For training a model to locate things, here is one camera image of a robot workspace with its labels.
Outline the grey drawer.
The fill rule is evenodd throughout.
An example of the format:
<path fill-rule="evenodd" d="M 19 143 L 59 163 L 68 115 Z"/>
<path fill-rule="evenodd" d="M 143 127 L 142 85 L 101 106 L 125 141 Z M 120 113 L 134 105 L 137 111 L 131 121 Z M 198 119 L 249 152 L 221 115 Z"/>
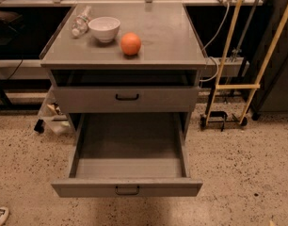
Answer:
<path fill-rule="evenodd" d="M 197 87 L 58 87 L 52 92 L 64 113 L 191 112 Z"/>
<path fill-rule="evenodd" d="M 86 114 L 77 129 L 60 197 L 195 197 L 177 113 Z"/>

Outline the grey drawer cabinet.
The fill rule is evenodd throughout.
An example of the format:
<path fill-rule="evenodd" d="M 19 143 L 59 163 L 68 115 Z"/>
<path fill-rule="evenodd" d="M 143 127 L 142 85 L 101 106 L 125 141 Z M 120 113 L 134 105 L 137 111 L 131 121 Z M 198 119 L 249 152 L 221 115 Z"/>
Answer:
<path fill-rule="evenodd" d="M 77 5 L 63 21 L 43 54 L 41 65 L 49 74 L 52 89 L 58 87 L 197 87 L 206 63 L 195 30 L 181 3 L 97 3 L 96 17 L 114 17 L 120 31 L 110 42 L 100 42 L 91 33 L 76 39 L 71 25 Z M 124 34 L 141 39 L 139 52 L 125 55 L 120 48 Z M 180 115 L 183 128 L 191 112 Z M 72 128 L 87 113 L 64 113 Z"/>

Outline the grey top drawer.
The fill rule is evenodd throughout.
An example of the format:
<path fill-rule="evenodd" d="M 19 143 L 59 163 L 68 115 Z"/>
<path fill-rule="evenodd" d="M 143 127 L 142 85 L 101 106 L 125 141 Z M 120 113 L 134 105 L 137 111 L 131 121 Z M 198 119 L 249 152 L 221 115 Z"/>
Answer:
<path fill-rule="evenodd" d="M 197 87 L 58 87 L 52 92 L 64 113 L 191 112 Z"/>

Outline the orange fruit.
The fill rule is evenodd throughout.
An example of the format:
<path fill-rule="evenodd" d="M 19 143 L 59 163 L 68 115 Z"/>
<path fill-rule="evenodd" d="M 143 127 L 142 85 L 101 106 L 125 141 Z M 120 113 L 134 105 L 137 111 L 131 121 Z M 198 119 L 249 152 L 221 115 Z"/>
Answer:
<path fill-rule="evenodd" d="M 141 39 L 135 33 L 126 33 L 122 36 L 120 41 L 120 48 L 127 56 L 136 55 L 141 47 Z"/>

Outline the white ceramic bowl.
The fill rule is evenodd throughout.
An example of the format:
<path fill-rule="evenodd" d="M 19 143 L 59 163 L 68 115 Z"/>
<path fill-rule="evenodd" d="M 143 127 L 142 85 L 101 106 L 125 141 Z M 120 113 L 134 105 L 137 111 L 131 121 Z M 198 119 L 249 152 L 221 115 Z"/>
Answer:
<path fill-rule="evenodd" d="M 113 17 L 99 17 L 88 23 L 91 35 L 100 42 L 111 42 L 120 30 L 120 21 Z"/>

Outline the clear plastic storage bin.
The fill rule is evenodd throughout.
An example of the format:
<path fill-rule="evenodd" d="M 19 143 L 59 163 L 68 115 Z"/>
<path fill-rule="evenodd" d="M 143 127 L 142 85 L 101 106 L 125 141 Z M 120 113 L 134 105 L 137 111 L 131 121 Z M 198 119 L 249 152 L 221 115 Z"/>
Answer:
<path fill-rule="evenodd" d="M 48 90 L 38 113 L 40 120 L 43 120 L 56 135 L 70 133 L 71 127 L 65 114 L 63 114 L 56 102 L 51 89 Z"/>

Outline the clear plastic water bottle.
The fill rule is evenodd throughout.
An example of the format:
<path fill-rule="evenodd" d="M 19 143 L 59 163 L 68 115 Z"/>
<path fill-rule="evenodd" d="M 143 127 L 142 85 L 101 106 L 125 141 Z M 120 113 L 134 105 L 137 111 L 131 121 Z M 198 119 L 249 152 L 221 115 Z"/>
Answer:
<path fill-rule="evenodd" d="M 91 7 L 86 6 L 84 10 L 74 19 L 72 23 L 72 35 L 79 38 L 88 32 Z"/>

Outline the white shoe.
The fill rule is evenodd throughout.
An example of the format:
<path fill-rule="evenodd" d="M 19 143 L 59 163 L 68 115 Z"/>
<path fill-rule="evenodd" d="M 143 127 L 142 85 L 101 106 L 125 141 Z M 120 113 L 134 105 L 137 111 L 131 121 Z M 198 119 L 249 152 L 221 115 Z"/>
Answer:
<path fill-rule="evenodd" d="M 9 210 L 7 207 L 0 207 L 0 226 L 3 226 L 8 219 Z"/>

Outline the grey wall shelf rail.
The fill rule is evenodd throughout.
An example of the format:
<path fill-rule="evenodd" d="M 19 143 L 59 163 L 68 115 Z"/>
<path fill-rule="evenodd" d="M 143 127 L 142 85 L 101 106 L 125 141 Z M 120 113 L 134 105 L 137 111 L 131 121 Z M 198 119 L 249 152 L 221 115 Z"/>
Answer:
<path fill-rule="evenodd" d="M 207 80 L 210 78 L 215 78 L 218 74 L 219 65 L 221 59 L 219 57 L 207 57 L 206 64 L 202 67 L 201 78 Z M 235 61 L 231 61 L 229 58 L 226 59 L 224 63 L 224 68 L 222 70 L 222 77 L 236 77 L 240 69 L 243 69 L 242 74 L 244 74 L 249 67 L 249 62 L 245 62 L 243 57 L 238 57 Z"/>

